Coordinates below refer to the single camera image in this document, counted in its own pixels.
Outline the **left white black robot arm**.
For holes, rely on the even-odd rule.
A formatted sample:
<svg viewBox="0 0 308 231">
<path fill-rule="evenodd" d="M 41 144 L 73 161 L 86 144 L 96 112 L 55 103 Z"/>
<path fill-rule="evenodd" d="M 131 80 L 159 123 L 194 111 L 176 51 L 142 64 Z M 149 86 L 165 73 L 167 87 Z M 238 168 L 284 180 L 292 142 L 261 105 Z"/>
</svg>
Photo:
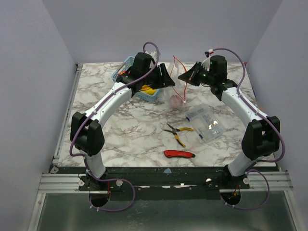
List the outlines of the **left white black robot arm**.
<svg viewBox="0 0 308 231">
<path fill-rule="evenodd" d="M 139 52 L 128 68 L 116 76 L 110 91 L 92 108 L 84 113 L 76 112 L 71 120 L 71 148 L 79 150 L 87 173 L 91 176 L 90 184 L 96 190 L 102 190 L 107 183 L 104 176 L 106 168 L 101 157 L 105 139 L 103 127 L 111 115 L 125 102 L 129 101 L 143 86 L 162 89 L 175 86 L 164 63 L 159 64 L 148 53 Z"/>
</svg>

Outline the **purple toy onion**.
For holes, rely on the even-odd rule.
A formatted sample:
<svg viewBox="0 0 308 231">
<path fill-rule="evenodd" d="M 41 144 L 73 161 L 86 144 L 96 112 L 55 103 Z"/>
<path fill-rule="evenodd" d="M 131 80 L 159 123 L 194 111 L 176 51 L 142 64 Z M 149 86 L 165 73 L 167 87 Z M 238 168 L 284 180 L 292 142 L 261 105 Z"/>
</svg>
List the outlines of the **purple toy onion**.
<svg viewBox="0 0 308 231">
<path fill-rule="evenodd" d="M 169 105 L 173 109 L 180 109 L 183 107 L 183 100 L 178 95 L 173 95 L 169 99 Z"/>
</svg>

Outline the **clear orange-zip bag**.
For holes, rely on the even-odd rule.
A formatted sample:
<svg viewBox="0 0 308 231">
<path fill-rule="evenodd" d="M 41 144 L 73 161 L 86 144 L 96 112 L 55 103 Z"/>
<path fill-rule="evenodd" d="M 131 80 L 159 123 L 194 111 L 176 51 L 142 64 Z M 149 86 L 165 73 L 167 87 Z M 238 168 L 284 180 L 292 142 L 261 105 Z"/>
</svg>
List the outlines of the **clear orange-zip bag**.
<svg viewBox="0 0 308 231">
<path fill-rule="evenodd" d="M 163 89 L 162 100 L 170 107 L 169 105 L 170 97 L 173 95 L 178 95 L 179 97 L 182 98 L 184 106 L 186 104 L 187 83 L 182 80 L 179 80 L 178 76 L 187 71 L 186 66 L 176 56 L 173 56 L 173 61 L 168 66 L 167 71 L 172 80 L 175 82 L 175 86 Z"/>
</svg>

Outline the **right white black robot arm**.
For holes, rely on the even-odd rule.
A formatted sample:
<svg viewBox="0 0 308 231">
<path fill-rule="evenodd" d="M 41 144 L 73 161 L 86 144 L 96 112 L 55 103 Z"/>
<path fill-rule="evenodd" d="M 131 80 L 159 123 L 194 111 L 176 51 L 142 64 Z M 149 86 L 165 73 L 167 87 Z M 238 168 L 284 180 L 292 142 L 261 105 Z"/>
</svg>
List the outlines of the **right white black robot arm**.
<svg viewBox="0 0 308 231">
<path fill-rule="evenodd" d="M 258 112 L 227 75 L 226 58 L 214 55 L 203 62 L 196 62 L 191 69 L 179 75 L 178 79 L 193 86 L 208 85 L 212 94 L 225 103 L 246 128 L 241 153 L 224 167 L 221 177 L 222 185 L 231 189 L 239 183 L 238 177 L 242 177 L 253 163 L 279 149 L 280 139 L 277 133 L 280 131 L 280 121 L 276 116 Z"/>
</svg>

